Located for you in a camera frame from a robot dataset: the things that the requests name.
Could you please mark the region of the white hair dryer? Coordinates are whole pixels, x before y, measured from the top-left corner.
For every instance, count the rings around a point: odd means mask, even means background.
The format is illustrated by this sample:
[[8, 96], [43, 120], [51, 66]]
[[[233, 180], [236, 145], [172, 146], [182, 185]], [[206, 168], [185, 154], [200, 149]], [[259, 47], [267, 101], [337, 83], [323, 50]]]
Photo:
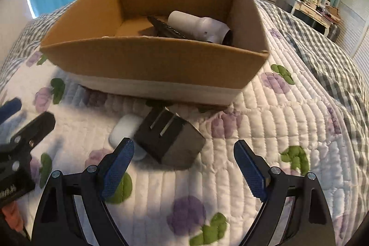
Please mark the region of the white hair dryer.
[[173, 11], [168, 18], [168, 25], [188, 38], [197, 41], [210, 42], [231, 46], [233, 42], [232, 30], [221, 21], [213, 18]]

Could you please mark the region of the black remote control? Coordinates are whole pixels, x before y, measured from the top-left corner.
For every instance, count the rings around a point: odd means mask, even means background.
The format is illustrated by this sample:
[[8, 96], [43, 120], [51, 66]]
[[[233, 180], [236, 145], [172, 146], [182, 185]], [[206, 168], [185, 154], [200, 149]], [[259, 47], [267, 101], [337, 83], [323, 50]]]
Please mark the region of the black remote control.
[[187, 39], [185, 35], [169, 26], [166, 22], [155, 18], [154, 16], [148, 16], [147, 20], [153, 25], [159, 36], [173, 39]]

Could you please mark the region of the brown cardboard box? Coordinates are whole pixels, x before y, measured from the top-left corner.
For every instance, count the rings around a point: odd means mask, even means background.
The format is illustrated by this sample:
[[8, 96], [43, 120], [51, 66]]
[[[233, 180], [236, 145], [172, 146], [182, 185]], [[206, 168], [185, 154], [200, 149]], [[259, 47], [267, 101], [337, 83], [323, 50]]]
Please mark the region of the brown cardboard box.
[[270, 55], [254, 0], [77, 0], [40, 50], [93, 90], [214, 106]]

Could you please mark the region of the white earbuds case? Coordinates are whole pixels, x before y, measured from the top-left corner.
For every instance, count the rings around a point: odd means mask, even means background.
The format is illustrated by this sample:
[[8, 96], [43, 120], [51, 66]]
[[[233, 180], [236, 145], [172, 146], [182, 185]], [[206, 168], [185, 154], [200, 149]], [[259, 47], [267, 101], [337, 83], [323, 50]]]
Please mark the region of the white earbuds case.
[[135, 114], [126, 114], [115, 125], [109, 136], [111, 147], [116, 148], [124, 138], [130, 138], [134, 143], [133, 160], [139, 161], [146, 157], [147, 152], [134, 140], [134, 135], [143, 118]]

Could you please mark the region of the white vanity table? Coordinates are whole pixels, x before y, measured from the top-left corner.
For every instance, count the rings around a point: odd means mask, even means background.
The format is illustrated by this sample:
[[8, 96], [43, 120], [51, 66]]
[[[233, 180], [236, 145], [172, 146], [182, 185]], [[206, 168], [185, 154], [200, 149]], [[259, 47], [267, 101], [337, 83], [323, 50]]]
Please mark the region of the white vanity table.
[[319, 29], [317, 31], [319, 33], [322, 33], [324, 37], [328, 37], [329, 31], [332, 24], [336, 24], [336, 21], [330, 17], [328, 17], [326, 14], [317, 11], [316, 9], [312, 8], [311, 6], [307, 5], [305, 2], [301, 0], [283, 0], [285, 3], [290, 5], [292, 7], [290, 14], [298, 17], [300, 15], [303, 15], [304, 18], [302, 20], [305, 20], [306, 18], [309, 18], [313, 20], [313, 22], [308, 22], [308, 25], [315, 28], [317, 24], [320, 25]]

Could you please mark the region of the white wardrobe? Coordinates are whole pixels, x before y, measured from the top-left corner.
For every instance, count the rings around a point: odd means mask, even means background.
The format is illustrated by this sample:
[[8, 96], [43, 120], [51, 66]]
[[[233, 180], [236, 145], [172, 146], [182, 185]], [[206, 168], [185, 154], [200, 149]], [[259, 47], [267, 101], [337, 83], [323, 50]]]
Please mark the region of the white wardrobe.
[[341, 17], [337, 44], [368, 77], [368, 0], [340, 0]]

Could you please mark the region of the black power adapter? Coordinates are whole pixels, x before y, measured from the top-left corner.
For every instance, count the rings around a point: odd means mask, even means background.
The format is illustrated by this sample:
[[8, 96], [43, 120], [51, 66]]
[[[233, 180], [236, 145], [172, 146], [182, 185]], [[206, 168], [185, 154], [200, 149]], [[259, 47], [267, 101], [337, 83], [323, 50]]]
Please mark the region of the black power adapter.
[[174, 169], [189, 169], [206, 139], [191, 123], [166, 107], [153, 107], [133, 140], [158, 163]]

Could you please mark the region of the floral quilted bedspread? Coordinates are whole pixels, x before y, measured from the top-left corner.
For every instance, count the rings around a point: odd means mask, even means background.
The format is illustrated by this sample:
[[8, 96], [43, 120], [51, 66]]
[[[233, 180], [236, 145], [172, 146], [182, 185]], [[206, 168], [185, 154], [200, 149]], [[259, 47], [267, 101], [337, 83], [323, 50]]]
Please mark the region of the floral quilted bedspread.
[[[191, 168], [162, 167], [151, 157], [129, 166], [108, 208], [130, 245], [237, 245], [261, 207], [233, 155], [240, 139], [287, 174], [316, 174], [338, 245], [363, 220], [368, 158], [358, 151], [366, 125], [329, 95], [267, 13], [259, 13], [270, 57], [240, 95], [223, 110], [172, 107], [206, 139]], [[150, 110], [141, 99], [83, 88], [42, 57], [39, 46], [1, 90], [2, 102], [14, 97], [23, 107], [1, 125], [2, 141], [44, 110], [56, 118], [54, 131], [32, 152], [36, 188], [18, 202], [28, 232], [51, 171], [70, 174], [98, 163], [112, 151], [108, 137], [119, 119]]]

